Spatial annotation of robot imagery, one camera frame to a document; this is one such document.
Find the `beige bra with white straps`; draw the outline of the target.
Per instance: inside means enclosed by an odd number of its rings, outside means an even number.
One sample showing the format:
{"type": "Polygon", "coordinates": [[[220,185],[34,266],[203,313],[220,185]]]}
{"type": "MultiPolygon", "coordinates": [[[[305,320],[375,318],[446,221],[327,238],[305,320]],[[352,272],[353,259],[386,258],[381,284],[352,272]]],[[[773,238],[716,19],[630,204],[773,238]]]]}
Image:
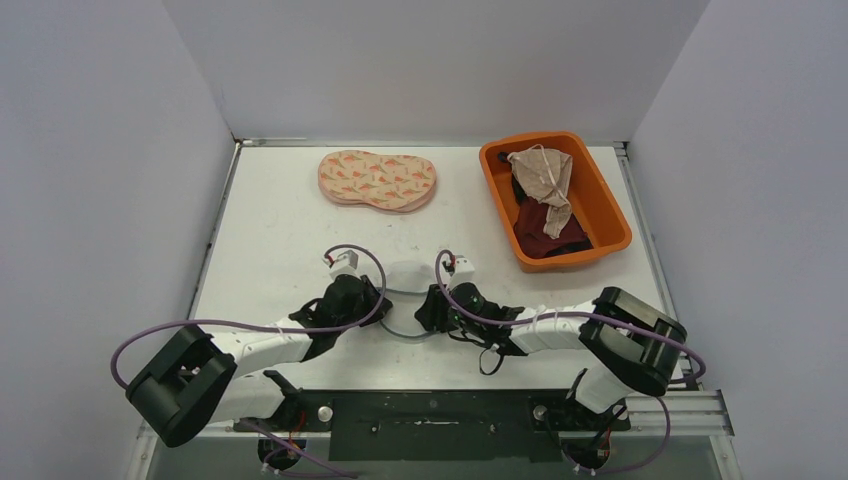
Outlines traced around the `beige bra with white straps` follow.
{"type": "Polygon", "coordinates": [[[511,170],[527,196],[548,205],[544,232],[559,236],[573,207],[567,195],[573,169],[573,158],[563,151],[536,144],[528,149],[509,153],[511,170]]]}

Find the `navy blue bra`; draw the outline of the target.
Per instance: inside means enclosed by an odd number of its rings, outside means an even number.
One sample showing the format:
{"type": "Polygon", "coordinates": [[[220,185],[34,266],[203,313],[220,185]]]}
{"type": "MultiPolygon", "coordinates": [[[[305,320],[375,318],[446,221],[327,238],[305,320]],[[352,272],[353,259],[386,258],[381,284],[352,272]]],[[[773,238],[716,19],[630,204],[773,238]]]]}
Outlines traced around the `navy blue bra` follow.
{"type": "MultiPolygon", "coordinates": [[[[511,161],[509,160],[509,154],[507,152],[499,152],[497,158],[500,163],[511,165],[511,161]]],[[[514,173],[511,174],[510,180],[515,202],[518,206],[521,206],[522,203],[527,199],[527,194],[514,173]]]]}

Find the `white mesh cylindrical laundry bag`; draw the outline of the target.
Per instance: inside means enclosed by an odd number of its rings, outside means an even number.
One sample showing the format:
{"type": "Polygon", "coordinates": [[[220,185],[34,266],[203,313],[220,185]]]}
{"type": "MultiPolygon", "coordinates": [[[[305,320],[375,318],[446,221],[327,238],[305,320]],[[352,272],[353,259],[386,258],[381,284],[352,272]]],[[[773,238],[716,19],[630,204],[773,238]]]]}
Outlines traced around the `white mesh cylindrical laundry bag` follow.
{"type": "MultiPolygon", "coordinates": [[[[402,260],[392,262],[386,271],[387,278],[384,287],[389,294],[393,295],[425,297],[430,285],[435,283],[432,268],[421,261],[402,260]]],[[[422,327],[415,333],[397,330],[388,323],[388,320],[389,317],[384,317],[378,321],[378,325],[387,334],[403,341],[419,342],[432,336],[432,333],[424,331],[422,327]]]]}

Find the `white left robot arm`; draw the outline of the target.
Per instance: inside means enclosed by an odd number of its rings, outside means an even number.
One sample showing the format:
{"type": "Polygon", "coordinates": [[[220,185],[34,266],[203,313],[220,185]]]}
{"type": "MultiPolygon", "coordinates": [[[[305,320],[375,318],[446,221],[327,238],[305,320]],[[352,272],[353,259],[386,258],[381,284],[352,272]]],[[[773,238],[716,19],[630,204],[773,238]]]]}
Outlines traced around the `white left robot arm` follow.
{"type": "Polygon", "coordinates": [[[342,274],[324,294],[268,326],[206,331],[179,323],[175,334],[125,387],[125,397],[168,447],[208,424],[262,419],[282,431],[297,420],[298,390],[276,372],[333,348],[339,336],[383,319],[392,309],[367,276],[342,274]]]}

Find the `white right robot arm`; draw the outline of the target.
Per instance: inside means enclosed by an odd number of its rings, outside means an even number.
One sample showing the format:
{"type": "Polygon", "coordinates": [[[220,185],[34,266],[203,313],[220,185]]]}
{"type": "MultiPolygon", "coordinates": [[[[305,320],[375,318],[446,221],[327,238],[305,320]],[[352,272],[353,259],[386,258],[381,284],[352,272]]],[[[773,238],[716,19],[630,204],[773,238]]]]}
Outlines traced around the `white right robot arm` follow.
{"type": "Polygon", "coordinates": [[[548,350],[585,350],[596,365],[579,374],[565,402],[568,421],[588,429],[632,393],[663,396],[672,382],[685,327],[618,287],[575,306],[501,306],[465,282],[452,290],[431,285],[415,319],[430,333],[447,333],[494,352],[526,357],[548,350]]]}

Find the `dark red bra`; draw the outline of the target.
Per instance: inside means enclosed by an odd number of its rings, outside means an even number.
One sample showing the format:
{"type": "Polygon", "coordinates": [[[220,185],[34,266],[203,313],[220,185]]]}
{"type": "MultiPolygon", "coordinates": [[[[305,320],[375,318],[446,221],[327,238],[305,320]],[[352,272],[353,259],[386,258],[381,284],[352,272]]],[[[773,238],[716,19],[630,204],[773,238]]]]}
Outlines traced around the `dark red bra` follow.
{"type": "Polygon", "coordinates": [[[544,232],[548,205],[530,197],[519,207],[513,232],[521,251],[529,258],[543,259],[589,250],[593,247],[589,235],[572,215],[557,238],[544,232]]]}

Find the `pink carrot-print laundry bag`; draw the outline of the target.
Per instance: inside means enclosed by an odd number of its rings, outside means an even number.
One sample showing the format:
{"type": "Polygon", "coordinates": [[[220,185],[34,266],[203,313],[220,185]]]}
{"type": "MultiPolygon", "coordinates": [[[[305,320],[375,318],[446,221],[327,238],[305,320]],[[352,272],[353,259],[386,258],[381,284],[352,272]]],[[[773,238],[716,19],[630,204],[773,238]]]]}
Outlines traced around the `pink carrot-print laundry bag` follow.
{"type": "Polygon", "coordinates": [[[414,155],[383,155],[362,150],[327,154],[317,169],[318,186],[333,203],[408,213],[436,192],[434,164],[414,155]]]}

